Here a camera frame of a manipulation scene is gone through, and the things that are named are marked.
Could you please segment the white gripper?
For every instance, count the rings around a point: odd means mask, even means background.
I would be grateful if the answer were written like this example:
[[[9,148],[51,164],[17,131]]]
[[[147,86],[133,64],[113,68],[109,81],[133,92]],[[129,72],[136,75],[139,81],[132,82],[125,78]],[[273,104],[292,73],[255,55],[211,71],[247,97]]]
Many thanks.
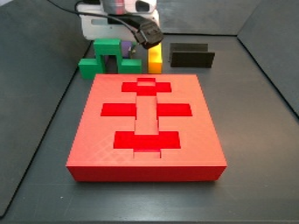
[[[116,18],[129,18],[140,16],[151,19],[157,25],[159,13],[156,2],[93,2],[80,3],[76,10],[83,13],[108,15]],[[132,32],[125,26],[104,17],[80,15],[83,36],[88,40],[95,39],[121,39],[135,41]]]

